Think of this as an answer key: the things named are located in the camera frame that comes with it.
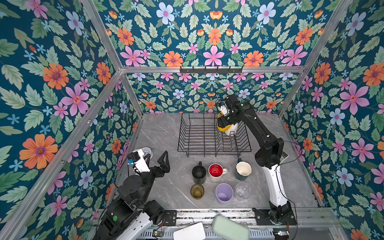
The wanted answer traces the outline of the yellow mug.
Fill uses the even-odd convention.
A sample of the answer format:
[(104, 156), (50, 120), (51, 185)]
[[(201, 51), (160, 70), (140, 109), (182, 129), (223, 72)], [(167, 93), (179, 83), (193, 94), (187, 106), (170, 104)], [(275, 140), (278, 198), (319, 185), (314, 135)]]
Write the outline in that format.
[(217, 126), (217, 128), (219, 129), (219, 131), (221, 131), (221, 132), (226, 132), (229, 128), (231, 127), (231, 125), (229, 125), (229, 126), (226, 126), (226, 127), (219, 127), (219, 126)]

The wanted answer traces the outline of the white ceramic mug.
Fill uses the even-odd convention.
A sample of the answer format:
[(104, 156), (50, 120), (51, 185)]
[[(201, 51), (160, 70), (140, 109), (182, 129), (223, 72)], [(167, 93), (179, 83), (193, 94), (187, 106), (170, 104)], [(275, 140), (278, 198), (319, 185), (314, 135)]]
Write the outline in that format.
[(238, 126), (239, 126), (238, 123), (228, 126), (228, 129), (225, 131), (226, 135), (229, 137), (235, 136), (238, 130)]

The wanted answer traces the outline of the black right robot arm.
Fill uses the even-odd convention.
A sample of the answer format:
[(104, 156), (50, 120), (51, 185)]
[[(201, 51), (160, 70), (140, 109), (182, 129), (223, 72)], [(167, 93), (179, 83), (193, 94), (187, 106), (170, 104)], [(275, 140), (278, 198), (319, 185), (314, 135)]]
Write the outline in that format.
[(237, 96), (227, 96), (218, 103), (221, 116), (217, 126), (226, 128), (243, 122), (255, 136), (260, 149), (255, 153), (257, 164), (263, 168), (270, 192), (269, 218), (275, 225), (284, 224), (289, 220), (296, 225), (295, 213), (291, 200), (285, 193), (282, 176), (281, 160), (284, 153), (284, 140), (271, 133), (258, 117), (254, 107), (248, 101), (239, 101)]

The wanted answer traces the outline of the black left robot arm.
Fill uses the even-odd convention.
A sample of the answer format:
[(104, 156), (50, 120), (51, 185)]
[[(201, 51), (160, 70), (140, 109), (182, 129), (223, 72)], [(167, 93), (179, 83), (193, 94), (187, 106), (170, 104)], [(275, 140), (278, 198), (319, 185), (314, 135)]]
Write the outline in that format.
[(135, 174), (117, 188), (119, 196), (105, 210), (94, 240), (135, 240), (146, 229), (163, 221), (164, 208), (155, 200), (148, 201), (148, 197), (155, 179), (171, 170), (169, 153), (163, 152), (157, 166), (150, 167), (150, 158), (142, 149), (127, 155)]

